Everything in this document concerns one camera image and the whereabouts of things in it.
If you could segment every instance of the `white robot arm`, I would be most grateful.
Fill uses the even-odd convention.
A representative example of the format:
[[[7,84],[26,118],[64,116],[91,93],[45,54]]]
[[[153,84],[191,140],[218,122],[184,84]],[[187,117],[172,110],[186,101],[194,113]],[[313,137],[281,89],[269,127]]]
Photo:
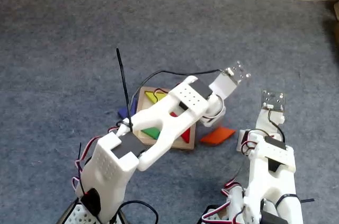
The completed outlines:
[[[109,222],[116,215],[135,170],[148,169],[198,120],[208,127],[216,123],[225,114],[224,99],[246,77],[250,74],[244,72],[240,62],[222,71],[209,86],[189,76],[152,107],[136,113],[131,117],[133,130],[150,127],[161,130],[157,142],[148,150],[130,132],[128,119],[117,134],[111,132],[100,138],[76,188],[81,204],[71,209],[60,223],[83,224],[89,218],[99,223]],[[178,106],[184,111],[172,117],[170,113]]]
[[[280,130],[278,124],[284,123],[283,112],[284,94],[264,90],[256,129],[239,133],[237,149],[250,160],[244,197],[240,196],[239,187],[230,190],[230,211],[234,214],[244,208],[237,218],[239,223],[303,223],[300,201],[296,196],[294,152],[285,144],[284,134],[277,133]]]

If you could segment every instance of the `orange puzzle piece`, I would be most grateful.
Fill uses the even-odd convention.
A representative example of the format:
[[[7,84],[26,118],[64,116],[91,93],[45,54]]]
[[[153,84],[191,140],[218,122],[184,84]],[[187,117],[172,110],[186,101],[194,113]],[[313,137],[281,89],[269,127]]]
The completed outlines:
[[[208,143],[211,145],[218,145],[228,139],[230,136],[234,134],[235,130],[228,129],[225,127],[218,127],[213,132],[209,133],[208,135],[204,136],[200,139],[202,143]]]

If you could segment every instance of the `green puzzle piece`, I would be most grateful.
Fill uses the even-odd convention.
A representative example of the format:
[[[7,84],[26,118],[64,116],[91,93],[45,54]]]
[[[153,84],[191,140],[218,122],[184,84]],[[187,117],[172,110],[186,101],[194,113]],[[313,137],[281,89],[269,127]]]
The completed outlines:
[[[155,139],[155,140],[158,139],[159,134],[160,134],[160,131],[155,127],[142,130],[142,132],[145,133],[146,135],[150,136],[151,138]]]

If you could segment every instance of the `red puzzle piece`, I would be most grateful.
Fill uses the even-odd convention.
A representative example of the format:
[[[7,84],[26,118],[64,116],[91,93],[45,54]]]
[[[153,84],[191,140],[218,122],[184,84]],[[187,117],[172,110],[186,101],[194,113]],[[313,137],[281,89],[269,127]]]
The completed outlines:
[[[218,127],[213,132],[209,133],[208,135],[204,136],[200,139],[200,142],[208,143],[211,145],[218,145],[228,139],[235,133],[235,130],[228,129],[225,127]]]
[[[177,117],[177,115],[174,112],[170,113],[170,115],[173,117]],[[186,144],[190,142],[190,134],[191,134],[190,128],[188,128],[187,131],[181,134],[181,137],[185,141]]]

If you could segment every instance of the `purple puzzle piece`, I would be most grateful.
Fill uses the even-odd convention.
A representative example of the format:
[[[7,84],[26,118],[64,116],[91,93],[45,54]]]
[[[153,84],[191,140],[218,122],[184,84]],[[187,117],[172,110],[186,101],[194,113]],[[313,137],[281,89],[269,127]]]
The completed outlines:
[[[131,115],[134,115],[137,112],[137,99],[134,98],[132,102],[132,107],[131,107]],[[127,115],[127,107],[124,106],[121,109],[118,110],[118,114],[122,119],[125,119]]]

